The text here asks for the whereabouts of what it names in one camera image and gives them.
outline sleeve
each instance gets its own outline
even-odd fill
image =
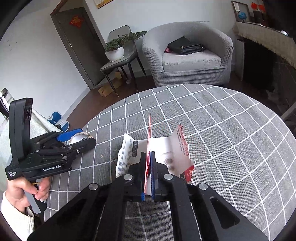
[[[26,241],[34,231],[34,215],[31,210],[27,208],[28,215],[21,213],[7,200],[4,192],[0,211],[15,234],[22,241]]]

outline potted plant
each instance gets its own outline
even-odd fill
[[[125,34],[121,37],[118,35],[117,39],[113,39],[113,40],[109,41],[108,43],[106,43],[105,51],[106,51],[107,58],[111,62],[121,59],[124,54],[123,45],[125,43],[132,41],[132,40],[137,40],[137,39],[141,38],[146,33],[147,33],[147,31],[141,31],[141,32],[137,32],[137,33],[131,32],[131,33]]]

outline gray armchair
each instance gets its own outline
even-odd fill
[[[182,36],[203,44],[206,51],[180,56],[164,53],[168,44]],[[210,84],[229,82],[233,44],[221,31],[199,22],[168,23],[149,30],[143,53],[150,64],[155,85]]]

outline gray door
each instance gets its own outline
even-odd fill
[[[86,83],[89,88],[93,88],[104,79],[100,68],[109,60],[85,8],[58,12],[54,17],[91,81]]]

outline white flower pot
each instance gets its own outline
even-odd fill
[[[110,52],[106,52],[106,56],[110,60],[110,62],[114,62],[123,58],[123,54],[124,54],[123,47],[120,47]]]

